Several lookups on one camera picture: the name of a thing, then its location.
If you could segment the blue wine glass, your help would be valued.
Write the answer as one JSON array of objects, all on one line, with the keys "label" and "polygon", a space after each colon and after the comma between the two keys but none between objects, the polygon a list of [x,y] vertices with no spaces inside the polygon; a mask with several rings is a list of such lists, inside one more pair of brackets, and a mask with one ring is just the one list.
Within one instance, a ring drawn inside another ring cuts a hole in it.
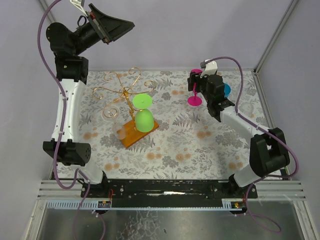
[{"label": "blue wine glass", "polygon": [[228,98],[230,93],[231,93],[231,87],[227,83],[225,83],[224,84],[224,97]]}]

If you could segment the pink wine glass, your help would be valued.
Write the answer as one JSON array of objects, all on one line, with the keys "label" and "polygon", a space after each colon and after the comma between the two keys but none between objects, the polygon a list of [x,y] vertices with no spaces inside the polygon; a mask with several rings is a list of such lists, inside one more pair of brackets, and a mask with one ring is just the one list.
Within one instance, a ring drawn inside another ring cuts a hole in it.
[{"label": "pink wine glass", "polygon": [[[201,74],[202,70],[195,68],[190,73]],[[187,102],[189,105],[193,107],[198,107],[202,104],[202,99],[197,96],[198,93],[196,92],[196,83],[193,84],[192,92],[193,92],[193,96],[189,97]]]}]

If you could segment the clear wine glass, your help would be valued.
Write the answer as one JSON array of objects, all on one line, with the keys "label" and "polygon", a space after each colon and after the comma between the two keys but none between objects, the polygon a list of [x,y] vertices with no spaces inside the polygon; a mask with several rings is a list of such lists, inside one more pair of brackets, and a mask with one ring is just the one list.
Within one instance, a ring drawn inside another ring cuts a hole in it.
[{"label": "clear wine glass", "polygon": [[254,112],[254,109],[254,105],[250,102],[243,102],[239,106],[239,110],[248,117],[251,117],[251,115]]},{"label": "clear wine glass", "polygon": [[112,131],[118,140],[123,140],[126,137],[124,125],[119,122],[120,110],[115,105],[108,105],[103,108],[101,117],[104,121],[112,123]]},{"label": "clear wine glass", "polygon": [[250,80],[244,80],[242,90],[246,92],[251,88],[251,86],[252,86],[252,82]]}]

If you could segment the green wine glass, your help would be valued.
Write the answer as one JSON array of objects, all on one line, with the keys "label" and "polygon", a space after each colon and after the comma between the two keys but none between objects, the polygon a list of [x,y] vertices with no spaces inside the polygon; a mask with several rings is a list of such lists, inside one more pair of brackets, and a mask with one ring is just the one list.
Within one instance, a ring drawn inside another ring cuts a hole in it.
[{"label": "green wine glass", "polygon": [[152,105],[153,99],[146,93],[137,94],[132,100],[133,106],[138,109],[135,114],[135,127],[142,133],[148,133],[154,128],[154,117],[148,108]]}]

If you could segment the clear wine glass front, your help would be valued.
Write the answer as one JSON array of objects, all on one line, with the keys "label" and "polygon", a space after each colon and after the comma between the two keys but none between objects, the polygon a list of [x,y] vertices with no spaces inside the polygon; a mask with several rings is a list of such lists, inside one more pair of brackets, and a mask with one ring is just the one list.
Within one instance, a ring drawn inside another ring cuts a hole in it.
[{"label": "clear wine glass front", "polygon": [[103,108],[101,117],[104,121],[112,123],[112,131],[118,140],[123,140],[126,137],[124,125],[119,122],[120,110],[115,105],[108,105]]}]

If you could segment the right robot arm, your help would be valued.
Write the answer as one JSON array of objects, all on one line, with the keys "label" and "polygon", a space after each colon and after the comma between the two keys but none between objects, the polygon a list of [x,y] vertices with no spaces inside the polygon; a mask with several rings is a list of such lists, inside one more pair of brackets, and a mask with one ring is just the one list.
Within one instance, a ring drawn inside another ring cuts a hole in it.
[{"label": "right robot arm", "polygon": [[194,69],[187,79],[188,91],[202,94],[211,117],[235,130],[249,145],[249,164],[228,179],[234,192],[290,163],[284,133],[279,128],[269,129],[245,120],[235,104],[225,97],[225,85],[220,75],[201,77],[202,71]]}]

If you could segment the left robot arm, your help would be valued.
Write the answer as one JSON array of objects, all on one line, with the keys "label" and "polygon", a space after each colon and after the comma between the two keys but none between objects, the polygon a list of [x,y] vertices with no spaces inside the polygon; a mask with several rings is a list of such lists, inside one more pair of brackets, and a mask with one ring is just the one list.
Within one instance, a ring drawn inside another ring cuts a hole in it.
[{"label": "left robot arm", "polygon": [[59,89],[58,108],[50,141],[43,142],[43,150],[53,158],[53,173],[59,179],[57,165],[74,168],[88,184],[98,185],[105,179],[104,172],[90,160],[91,146],[80,141],[79,116],[83,91],[87,85],[89,61],[80,54],[98,42],[109,44],[131,31],[132,21],[104,14],[92,3],[84,9],[84,1],[71,4],[82,12],[84,23],[75,31],[60,22],[51,23],[45,32],[54,54],[56,72],[49,71]]}]

